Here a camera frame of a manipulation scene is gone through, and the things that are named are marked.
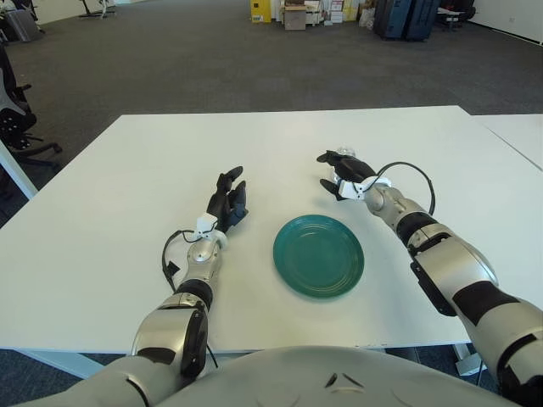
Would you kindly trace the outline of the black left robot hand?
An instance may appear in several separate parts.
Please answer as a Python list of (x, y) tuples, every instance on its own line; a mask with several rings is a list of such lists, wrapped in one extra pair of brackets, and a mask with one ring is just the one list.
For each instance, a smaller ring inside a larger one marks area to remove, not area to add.
[(236, 187), (233, 183), (243, 173), (238, 166), (227, 173), (221, 173), (217, 179), (216, 192), (211, 196), (206, 210), (207, 214), (217, 218), (216, 230), (223, 233), (237, 225), (247, 214), (246, 182), (241, 181)]

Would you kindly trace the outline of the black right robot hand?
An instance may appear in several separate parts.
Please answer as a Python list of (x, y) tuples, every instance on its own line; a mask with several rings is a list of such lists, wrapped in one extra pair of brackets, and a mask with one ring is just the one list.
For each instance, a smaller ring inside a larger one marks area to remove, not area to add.
[(377, 173), (367, 163), (351, 155), (327, 150), (316, 161), (333, 168), (333, 179), (319, 182), (337, 201), (363, 200), (371, 183), (377, 179)]

